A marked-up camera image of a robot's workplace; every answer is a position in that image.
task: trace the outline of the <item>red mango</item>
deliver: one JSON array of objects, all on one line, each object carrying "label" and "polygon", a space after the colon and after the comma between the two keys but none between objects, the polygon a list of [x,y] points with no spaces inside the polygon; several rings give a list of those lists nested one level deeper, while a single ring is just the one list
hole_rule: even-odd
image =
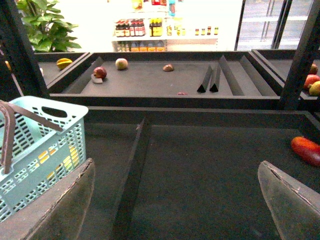
[{"label": "red mango", "polygon": [[302,136],[291,141],[292,150],[310,165],[320,167],[320,145]]}]

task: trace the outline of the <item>black produce display table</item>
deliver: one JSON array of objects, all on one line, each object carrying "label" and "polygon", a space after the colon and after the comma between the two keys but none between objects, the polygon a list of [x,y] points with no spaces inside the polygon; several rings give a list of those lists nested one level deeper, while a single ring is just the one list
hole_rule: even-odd
[{"label": "black produce display table", "polygon": [[80,239],[280,239],[258,181],[268,161],[320,193],[290,147],[319,144],[305,111],[90,107],[95,190]]},{"label": "black produce display table", "polygon": [[[128,69],[117,70],[118,58]],[[175,70],[164,72],[166,64]],[[99,66],[107,77],[95,84]],[[87,55],[48,89],[55,100],[87,106],[275,109],[284,83],[273,75],[251,52],[105,52]]]},{"label": "black produce display table", "polygon": [[[292,65],[295,50],[252,50],[252,52],[267,66],[281,81],[287,80]],[[314,63],[320,68],[320,51],[316,52]],[[305,89],[302,90],[300,108],[308,111],[319,111],[319,101],[316,96],[310,96]]]}]

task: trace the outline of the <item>shopping basket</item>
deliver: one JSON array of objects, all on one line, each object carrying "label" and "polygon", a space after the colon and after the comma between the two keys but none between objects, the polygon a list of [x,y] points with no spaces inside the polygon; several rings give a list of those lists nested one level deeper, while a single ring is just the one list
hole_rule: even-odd
[{"label": "shopping basket", "polygon": [[0,111],[1,223],[86,160],[88,108],[23,96]]}]

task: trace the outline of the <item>green plant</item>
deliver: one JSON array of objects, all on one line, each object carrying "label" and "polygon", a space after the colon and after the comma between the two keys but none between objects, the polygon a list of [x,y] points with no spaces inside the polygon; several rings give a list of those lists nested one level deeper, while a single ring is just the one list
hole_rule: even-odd
[{"label": "green plant", "polygon": [[77,37],[68,36],[76,24],[65,22],[59,9],[54,6],[59,1],[18,0],[17,8],[35,52],[67,52],[68,48],[79,49],[81,46],[73,40]]}]

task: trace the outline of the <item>glass door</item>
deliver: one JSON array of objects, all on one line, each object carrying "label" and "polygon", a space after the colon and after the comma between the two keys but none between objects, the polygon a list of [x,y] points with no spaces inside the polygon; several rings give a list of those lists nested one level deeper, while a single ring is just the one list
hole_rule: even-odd
[{"label": "glass door", "polygon": [[313,0],[293,0],[279,49],[297,49]]},{"label": "glass door", "polygon": [[244,0],[236,50],[271,49],[283,0]]}]

